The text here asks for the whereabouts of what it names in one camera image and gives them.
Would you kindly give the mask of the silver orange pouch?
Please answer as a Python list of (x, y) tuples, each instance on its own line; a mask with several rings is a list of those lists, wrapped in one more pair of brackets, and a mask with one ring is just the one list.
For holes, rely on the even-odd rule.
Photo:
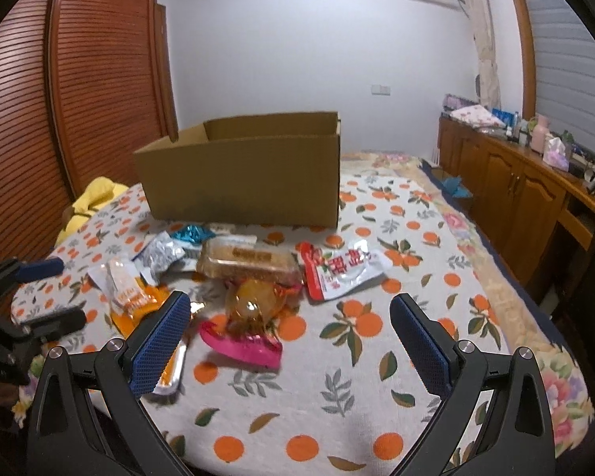
[(169, 358), (169, 362), (167, 362), (157, 385), (154, 387), (154, 395), (170, 397), (178, 392), (186, 353), (187, 343), (181, 340)]

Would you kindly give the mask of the silver foil snack pouch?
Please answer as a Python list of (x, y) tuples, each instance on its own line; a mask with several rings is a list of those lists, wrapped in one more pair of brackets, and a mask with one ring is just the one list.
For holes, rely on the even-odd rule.
[(133, 262), (144, 282), (157, 286), (161, 276), (173, 263), (184, 258), (185, 254), (184, 247), (176, 238), (172, 238), (169, 232), (162, 231), (142, 249)]

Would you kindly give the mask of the floral bed quilt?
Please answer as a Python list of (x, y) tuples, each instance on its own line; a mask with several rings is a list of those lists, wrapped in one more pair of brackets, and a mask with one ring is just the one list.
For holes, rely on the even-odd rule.
[(395, 175), (411, 179), (429, 194), (431, 202), (456, 237), (459, 250), (471, 264), (509, 347), (531, 348), (543, 376), (553, 420), (555, 452), (560, 465), (570, 465), (587, 451), (595, 437), (595, 408), (580, 365), (563, 338), (495, 252), (486, 236), (449, 196), (423, 159), (394, 153), (344, 154), (344, 174)]

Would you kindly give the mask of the orange chicken feet packet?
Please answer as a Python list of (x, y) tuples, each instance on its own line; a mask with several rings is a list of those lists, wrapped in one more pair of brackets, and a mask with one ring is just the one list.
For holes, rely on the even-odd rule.
[(128, 338), (139, 323), (157, 312), (169, 292), (148, 285), (134, 262), (125, 257), (113, 257), (94, 265), (88, 276), (101, 290), (109, 304), (109, 317), (124, 338)]

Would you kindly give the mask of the yellow plush toy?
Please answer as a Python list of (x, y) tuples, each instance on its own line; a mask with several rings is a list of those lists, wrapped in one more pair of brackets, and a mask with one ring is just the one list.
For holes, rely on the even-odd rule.
[(58, 247), (76, 233), (90, 218), (103, 207), (129, 189), (105, 176), (98, 176), (86, 185), (81, 196), (62, 213), (62, 228), (54, 246)]

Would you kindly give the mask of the amber candy pink wrapper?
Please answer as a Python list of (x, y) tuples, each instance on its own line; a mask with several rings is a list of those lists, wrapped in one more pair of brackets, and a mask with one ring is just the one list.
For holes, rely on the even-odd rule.
[(271, 330), (272, 322), (294, 304), (301, 290), (301, 284), (284, 286), (253, 278), (231, 284), (225, 297), (225, 325), (206, 320), (200, 325), (200, 337), (221, 356), (277, 371), (282, 344)]

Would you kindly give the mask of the blue foil candy wrapper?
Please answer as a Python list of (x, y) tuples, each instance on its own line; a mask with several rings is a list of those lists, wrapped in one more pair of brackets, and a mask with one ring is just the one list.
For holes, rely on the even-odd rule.
[(216, 236), (210, 228), (190, 224), (169, 234), (174, 240), (191, 245), (202, 245), (205, 241)]

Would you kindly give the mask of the orange print tablecloth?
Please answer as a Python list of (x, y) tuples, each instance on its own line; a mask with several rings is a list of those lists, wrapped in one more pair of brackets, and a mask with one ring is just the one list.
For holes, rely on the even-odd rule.
[(284, 349), (276, 372), (192, 336), (178, 393), (144, 400), (178, 455), (217, 475), (389, 474), (440, 404), (391, 326), (391, 299), (409, 294), (453, 338), (509, 348), (457, 242), (462, 220), (441, 214), (437, 198), (409, 175), (345, 174), (336, 229), (248, 227), (264, 244), (311, 243), (330, 257), (364, 242), (389, 267), (330, 302), (301, 294), (272, 323)]

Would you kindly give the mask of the wooden sideboard cabinet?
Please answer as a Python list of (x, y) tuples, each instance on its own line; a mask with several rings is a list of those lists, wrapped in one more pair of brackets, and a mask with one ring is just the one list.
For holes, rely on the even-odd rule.
[(595, 251), (595, 196), (529, 147), (442, 115), (440, 166), (473, 194), (471, 213), (520, 285), (557, 263), (581, 276)]

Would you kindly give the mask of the clear wrapped cake bar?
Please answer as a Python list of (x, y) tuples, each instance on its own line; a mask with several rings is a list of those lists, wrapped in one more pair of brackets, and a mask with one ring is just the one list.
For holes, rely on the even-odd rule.
[(252, 246), (211, 246), (202, 252), (195, 271), (209, 278), (256, 279), (292, 287), (302, 282), (296, 256), (290, 250), (264, 243)]

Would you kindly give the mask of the red white snack pouch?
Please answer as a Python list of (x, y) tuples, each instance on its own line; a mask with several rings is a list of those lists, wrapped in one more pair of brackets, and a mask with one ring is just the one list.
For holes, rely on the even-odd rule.
[(332, 301), (386, 275), (392, 262), (365, 240), (332, 248), (303, 243), (297, 250), (303, 263), (308, 297)]

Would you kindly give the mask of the pink bottle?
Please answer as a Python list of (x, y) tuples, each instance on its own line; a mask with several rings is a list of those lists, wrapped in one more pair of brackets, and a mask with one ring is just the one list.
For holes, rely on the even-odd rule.
[(547, 136), (550, 135), (549, 118), (544, 115), (537, 114), (530, 120), (530, 124), (533, 126), (531, 130), (531, 150), (533, 150), (538, 155), (543, 156)]

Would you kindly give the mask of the cardboard box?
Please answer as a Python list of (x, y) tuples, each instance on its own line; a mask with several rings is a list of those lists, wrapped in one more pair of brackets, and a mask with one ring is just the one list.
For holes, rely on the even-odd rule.
[(213, 119), (133, 155), (154, 218), (188, 223), (337, 224), (340, 117), (335, 112)]

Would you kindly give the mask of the folded floral cloth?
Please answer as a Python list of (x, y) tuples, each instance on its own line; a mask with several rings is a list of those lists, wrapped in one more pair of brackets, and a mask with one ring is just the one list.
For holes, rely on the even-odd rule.
[(475, 129), (505, 128), (505, 124), (500, 118), (494, 116), (485, 106), (480, 104), (454, 109), (449, 113), (449, 117)]

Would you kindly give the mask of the floral curtain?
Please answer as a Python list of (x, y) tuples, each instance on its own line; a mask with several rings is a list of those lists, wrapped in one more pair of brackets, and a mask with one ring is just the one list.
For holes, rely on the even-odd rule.
[(489, 109), (499, 107), (501, 90), (489, 1), (465, 0), (465, 5), (478, 57), (479, 101)]

